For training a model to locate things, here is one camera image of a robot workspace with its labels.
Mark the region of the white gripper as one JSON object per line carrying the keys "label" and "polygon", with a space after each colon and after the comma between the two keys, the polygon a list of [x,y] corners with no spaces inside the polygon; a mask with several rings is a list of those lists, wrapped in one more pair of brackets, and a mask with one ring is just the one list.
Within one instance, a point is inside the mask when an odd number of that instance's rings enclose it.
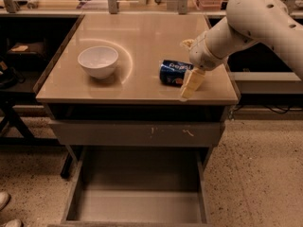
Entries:
{"label": "white gripper", "polygon": [[183,48],[189,50],[189,61],[195,66],[185,72],[181,98],[191,98],[202,85],[205,71],[212,71],[224,62],[227,57],[226,42],[226,37],[209,31],[203,32],[195,40],[180,42]]}

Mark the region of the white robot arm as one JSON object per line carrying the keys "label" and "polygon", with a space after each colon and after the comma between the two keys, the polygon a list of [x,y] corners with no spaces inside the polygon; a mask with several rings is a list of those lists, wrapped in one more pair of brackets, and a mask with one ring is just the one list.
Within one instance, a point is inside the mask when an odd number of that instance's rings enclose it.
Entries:
{"label": "white robot arm", "polygon": [[185,41],[193,68],[185,73],[181,98],[189,99],[231,54],[262,43],[303,79],[303,26],[280,0],[229,0],[225,16],[194,40]]}

